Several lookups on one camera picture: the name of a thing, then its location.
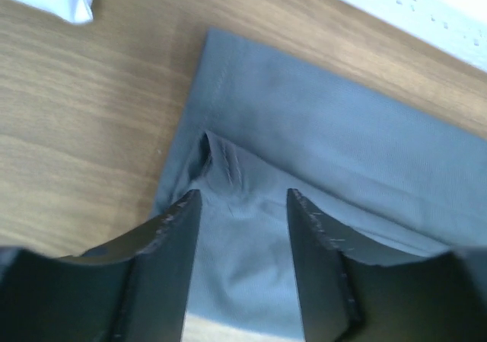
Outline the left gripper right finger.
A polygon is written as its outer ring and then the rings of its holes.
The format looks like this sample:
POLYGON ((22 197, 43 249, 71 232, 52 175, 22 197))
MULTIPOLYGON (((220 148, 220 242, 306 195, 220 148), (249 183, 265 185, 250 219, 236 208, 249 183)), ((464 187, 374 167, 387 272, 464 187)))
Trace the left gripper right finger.
POLYGON ((484 341, 486 249, 421 257, 383 245, 287 193, 308 341, 484 341))

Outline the grey t shirt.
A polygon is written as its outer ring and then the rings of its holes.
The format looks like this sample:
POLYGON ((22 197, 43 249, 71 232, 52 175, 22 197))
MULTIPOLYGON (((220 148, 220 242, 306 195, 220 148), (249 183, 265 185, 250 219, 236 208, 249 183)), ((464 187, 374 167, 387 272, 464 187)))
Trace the grey t shirt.
POLYGON ((286 219, 290 188, 411 254, 486 243, 483 139, 211 29, 153 206, 162 213, 188 190, 201 193, 191 314, 302 337, 286 219))

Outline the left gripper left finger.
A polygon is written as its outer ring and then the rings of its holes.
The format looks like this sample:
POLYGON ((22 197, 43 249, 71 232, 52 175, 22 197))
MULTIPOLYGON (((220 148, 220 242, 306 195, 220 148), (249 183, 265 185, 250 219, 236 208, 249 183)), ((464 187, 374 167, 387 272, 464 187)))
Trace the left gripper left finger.
POLYGON ((201 196, 80 256, 1 249, 3 341, 179 341, 201 196))

